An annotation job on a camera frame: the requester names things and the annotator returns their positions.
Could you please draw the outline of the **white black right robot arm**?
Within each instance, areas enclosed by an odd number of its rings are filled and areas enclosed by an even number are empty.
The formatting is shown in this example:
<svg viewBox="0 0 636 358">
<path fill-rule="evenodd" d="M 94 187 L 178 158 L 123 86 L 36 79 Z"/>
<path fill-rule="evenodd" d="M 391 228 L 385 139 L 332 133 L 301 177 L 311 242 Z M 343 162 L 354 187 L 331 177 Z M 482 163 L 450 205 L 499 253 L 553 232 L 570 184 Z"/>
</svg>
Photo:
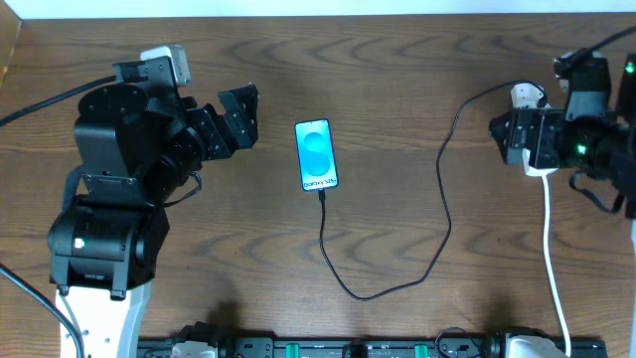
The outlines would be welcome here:
<svg viewBox="0 0 636 358">
<path fill-rule="evenodd" d="M 489 133 L 507 165 L 547 180 L 573 168 L 569 187 L 601 211 L 635 220 L 635 56 L 626 58 L 616 107 L 608 107 L 607 60 L 593 49 L 555 59 L 556 78 L 566 92 L 552 108 L 542 88 L 517 82 L 513 108 L 493 118 Z"/>
</svg>

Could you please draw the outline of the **blue screen Galaxy smartphone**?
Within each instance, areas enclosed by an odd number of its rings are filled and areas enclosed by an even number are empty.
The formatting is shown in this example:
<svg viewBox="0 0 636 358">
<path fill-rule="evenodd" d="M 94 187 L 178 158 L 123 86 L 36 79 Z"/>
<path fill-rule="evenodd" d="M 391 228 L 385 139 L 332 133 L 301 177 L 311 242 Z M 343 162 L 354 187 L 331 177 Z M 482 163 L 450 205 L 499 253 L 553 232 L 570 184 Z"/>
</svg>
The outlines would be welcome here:
<svg viewBox="0 0 636 358">
<path fill-rule="evenodd" d="M 337 187 L 339 175 L 329 120 L 298 122 L 294 133 L 302 189 L 309 192 Z"/>
</svg>

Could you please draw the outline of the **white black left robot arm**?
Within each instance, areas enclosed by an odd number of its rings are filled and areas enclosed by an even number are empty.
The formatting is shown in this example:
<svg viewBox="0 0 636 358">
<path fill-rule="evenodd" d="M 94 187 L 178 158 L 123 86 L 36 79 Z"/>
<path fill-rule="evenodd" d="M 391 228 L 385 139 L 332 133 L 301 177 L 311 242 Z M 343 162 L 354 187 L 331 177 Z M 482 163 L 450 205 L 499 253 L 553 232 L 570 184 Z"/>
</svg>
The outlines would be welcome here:
<svg viewBox="0 0 636 358">
<path fill-rule="evenodd" d="M 216 111 L 179 94 L 188 67 L 172 55 L 114 72 L 79 101 L 81 164 L 49 232 L 65 357 L 135 355 L 174 191 L 258 139 L 254 85 L 221 92 Z"/>
</svg>

